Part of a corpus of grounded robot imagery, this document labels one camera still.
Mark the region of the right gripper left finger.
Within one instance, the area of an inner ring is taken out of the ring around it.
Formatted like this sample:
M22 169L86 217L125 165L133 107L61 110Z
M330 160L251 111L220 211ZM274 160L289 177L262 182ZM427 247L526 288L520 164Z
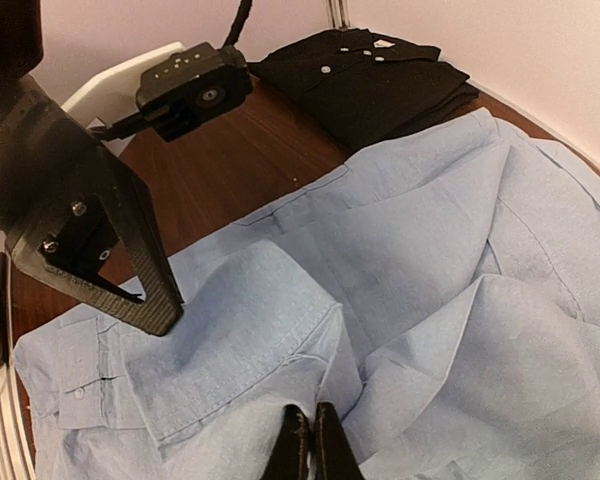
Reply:
M269 457L272 480L307 480L310 425L300 408L287 405L279 434Z

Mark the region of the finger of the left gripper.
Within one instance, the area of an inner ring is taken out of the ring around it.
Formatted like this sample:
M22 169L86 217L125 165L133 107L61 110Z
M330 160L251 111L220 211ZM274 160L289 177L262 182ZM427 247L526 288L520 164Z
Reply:
M66 199L66 216L44 229L57 243L44 255L44 282L146 333L166 335L183 314L183 300L146 184L132 172L106 179L81 174ZM101 275L117 245L140 282L137 291Z

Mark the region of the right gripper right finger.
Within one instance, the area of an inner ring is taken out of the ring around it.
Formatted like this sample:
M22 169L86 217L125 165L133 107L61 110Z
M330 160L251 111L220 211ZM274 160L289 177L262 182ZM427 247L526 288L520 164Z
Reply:
M316 479L363 480L355 456L333 404L317 405L314 422Z

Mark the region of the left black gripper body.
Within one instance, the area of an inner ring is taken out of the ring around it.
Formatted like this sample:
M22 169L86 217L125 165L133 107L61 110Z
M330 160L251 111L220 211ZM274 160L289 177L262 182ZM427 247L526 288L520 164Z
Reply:
M0 230L27 276L78 300L153 295L147 185L29 76L0 84Z

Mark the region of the light blue long sleeve shirt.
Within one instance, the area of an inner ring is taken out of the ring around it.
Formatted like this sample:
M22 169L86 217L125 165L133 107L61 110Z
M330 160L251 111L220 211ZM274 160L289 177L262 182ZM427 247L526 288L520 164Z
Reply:
M386 141L171 265L164 337L21 337L41 479L256 479L285 413L366 479L600 478L600 178L485 110Z

